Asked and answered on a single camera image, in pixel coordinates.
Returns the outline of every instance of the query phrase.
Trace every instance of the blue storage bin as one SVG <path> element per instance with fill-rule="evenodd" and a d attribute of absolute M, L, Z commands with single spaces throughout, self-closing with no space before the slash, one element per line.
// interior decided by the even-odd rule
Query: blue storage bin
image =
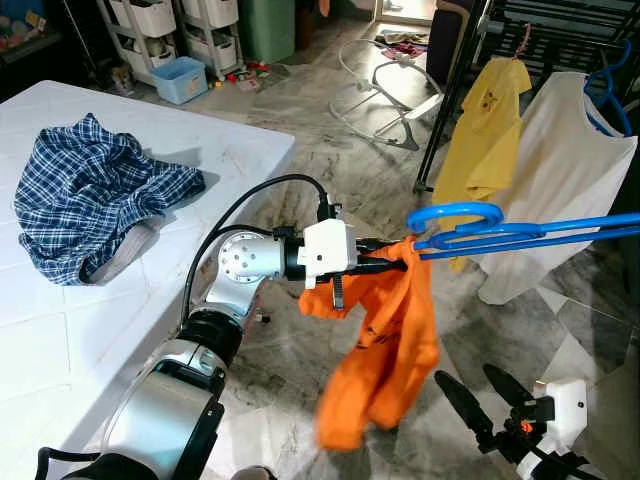
<path fill-rule="evenodd" d="M 191 57 L 178 57 L 151 70 L 158 95 L 180 105 L 207 90 L 204 63 Z"/>

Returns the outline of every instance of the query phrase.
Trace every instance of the yellow t-shirt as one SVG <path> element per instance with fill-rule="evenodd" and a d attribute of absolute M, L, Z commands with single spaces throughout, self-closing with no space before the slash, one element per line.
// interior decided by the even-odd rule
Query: yellow t-shirt
<path fill-rule="evenodd" d="M 434 204 L 487 202 L 511 186 L 522 123 L 519 95 L 530 89 L 529 73 L 520 60 L 494 58 L 487 63 L 462 103 L 464 113 L 436 181 Z M 448 231 L 474 220 L 448 217 L 439 223 Z M 456 260 L 451 266 L 460 271 L 465 262 Z"/>

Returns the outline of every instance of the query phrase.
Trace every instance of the orange cloth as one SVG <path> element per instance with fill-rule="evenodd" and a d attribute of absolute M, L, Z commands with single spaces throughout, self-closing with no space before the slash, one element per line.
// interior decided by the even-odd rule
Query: orange cloth
<path fill-rule="evenodd" d="M 316 413 L 316 440 L 331 450 L 352 450 L 369 421 L 392 428 L 411 407 L 438 363 L 431 298 L 431 264 L 413 251 L 413 238 L 371 254 L 404 260 L 406 272 L 345 276 L 345 310 L 332 307 L 330 284 L 305 290 L 300 311 L 344 318 L 360 302 L 367 316 L 358 343 L 333 373 Z"/>
<path fill-rule="evenodd" d="M 318 2 L 320 6 L 320 13 L 323 17 L 329 16 L 329 8 L 331 7 L 331 0 L 320 0 Z"/>

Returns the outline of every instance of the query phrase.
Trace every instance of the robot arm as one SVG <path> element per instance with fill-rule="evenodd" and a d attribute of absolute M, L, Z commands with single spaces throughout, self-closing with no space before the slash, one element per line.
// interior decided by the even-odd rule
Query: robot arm
<path fill-rule="evenodd" d="M 304 280 L 307 286 L 349 273 L 377 273 L 404 264 L 358 255 L 384 245 L 356 241 L 353 227 L 326 218 L 295 237 L 283 227 L 274 235 L 240 230 L 220 245 L 215 281 L 205 300 L 189 310 L 173 338 L 147 360 L 109 421 L 99 454 L 42 449 L 37 480 L 49 458 L 94 460 L 64 479 L 198 479 L 216 441 L 224 407 L 219 402 L 227 370 L 253 317 L 265 280 Z M 342 304 L 336 288 L 335 303 Z"/>
<path fill-rule="evenodd" d="M 571 450 L 587 426 L 584 380 L 538 382 L 532 395 L 504 370 L 488 364 L 483 370 L 496 392 L 512 407 L 504 430 L 495 435 L 493 422 L 469 389 L 442 370 L 435 374 L 453 408 L 475 433 L 482 453 L 498 450 L 516 466 L 523 480 L 604 479 Z"/>
<path fill-rule="evenodd" d="M 238 230 L 238 226 L 222 228 L 231 212 L 261 188 L 287 180 L 306 180 L 318 189 L 318 223 L 305 228 L 301 238 L 295 237 L 290 227 L 277 228 L 272 235 L 250 227 L 240 228 L 220 245 L 217 275 L 204 301 L 190 308 L 198 260 L 219 235 Z M 36 480 L 46 479 L 50 458 L 92 462 L 63 477 L 67 480 L 197 480 L 217 439 L 217 427 L 224 414 L 219 399 L 227 370 L 253 317 L 256 293 L 262 282 L 273 278 L 304 280 L 307 288 L 313 288 L 318 282 L 333 280 L 334 308 L 340 309 L 344 304 L 343 275 L 406 269 L 403 262 L 363 255 L 390 243 L 357 240 L 353 227 L 337 218 L 339 211 L 340 206 L 329 203 L 320 184 L 304 175 L 277 177 L 241 196 L 196 253 L 187 275 L 180 326 L 172 338 L 154 351 L 123 396 L 105 430 L 100 453 L 73 454 L 43 448 L 38 455 Z M 473 395 L 445 372 L 436 373 L 436 381 L 447 398 L 476 433 L 480 450 L 499 450 L 517 465 L 519 475 L 526 480 L 598 480 L 584 473 L 590 467 L 569 450 L 586 425 L 586 416 L 581 415 L 584 412 L 575 410 L 574 394 L 579 389 L 558 386 L 555 393 L 547 391 L 534 400 L 513 379 L 512 382 L 507 379 L 508 388 L 504 388 L 506 377 L 495 373 L 488 373 L 492 384 L 502 385 L 496 389 L 514 406 L 512 418 L 505 422 L 505 431 L 495 436 L 491 420 Z M 513 388 L 514 382 L 519 388 Z M 549 416 L 549 401 L 542 400 L 550 396 L 555 407 L 553 416 Z M 563 398 L 575 405 L 565 405 Z M 536 422 L 530 421 L 531 415 Z M 523 425 L 532 429 L 524 437 Z M 568 468 L 570 461 L 574 466 Z"/>

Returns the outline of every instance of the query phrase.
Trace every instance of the plastic container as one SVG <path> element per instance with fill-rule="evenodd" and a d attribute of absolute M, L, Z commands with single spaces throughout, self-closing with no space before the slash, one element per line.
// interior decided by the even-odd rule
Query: plastic container
<path fill-rule="evenodd" d="M 113 13 L 121 27 L 131 28 L 131 22 L 124 8 L 124 3 L 120 0 L 109 0 Z M 141 7 L 131 4 L 133 14 L 136 16 L 138 27 L 143 35 L 158 38 L 173 32 L 176 29 L 176 20 L 173 16 L 171 0 L 161 0 L 149 3 L 148 6 Z"/>
<path fill-rule="evenodd" d="M 237 0 L 204 0 L 209 12 L 209 23 L 213 28 L 222 28 L 238 21 Z M 198 0 L 182 0 L 184 13 L 203 18 Z"/>
<path fill-rule="evenodd" d="M 241 45 L 246 58 L 277 62 L 295 50 L 294 0 L 241 0 Z"/>
<path fill-rule="evenodd" d="M 126 58 L 127 62 L 129 62 L 129 65 L 131 65 L 131 68 L 135 72 L 147 73 L 147 66 L 144 63 L 144 58 L 142 58 L 141 53 L 134 52 L 133 50 L 127 50 L 126 48 L 123 48 L 122 51 L 127 57 Z M 176 58 L 175 50 L 171 45 L 167 45 L 166 52 L 164 52 L 162 55 L 151 57 L 150 60 L 151 60 L 151 64 L 154 67 L 161 67 L 162 65 L 169 63 L 171 60 L 174 60 L 175 58 Z"/>
<path fill-rule="evenodd" d="M 180 105 L 207 90 L 204 63 L 191 57 L 178 57 L 151 70 L 158 95 Z"/>
<path fill-rule="evenodd" d="M 210 67 L 213 66 L 214 59 L 211 58 L 209 54 L 209 48 L 207 48 L 206 42 L 203 42 L 195 35 L 187 34 L 187 43 L 189 44 L 189 52 L 191 55 Z M 236 42 L 233 37 L 219 32 L 213 32 L 213 44 L 220 60 L 220 65 L 218 65 L 220 70 L 236 64 Z"/>

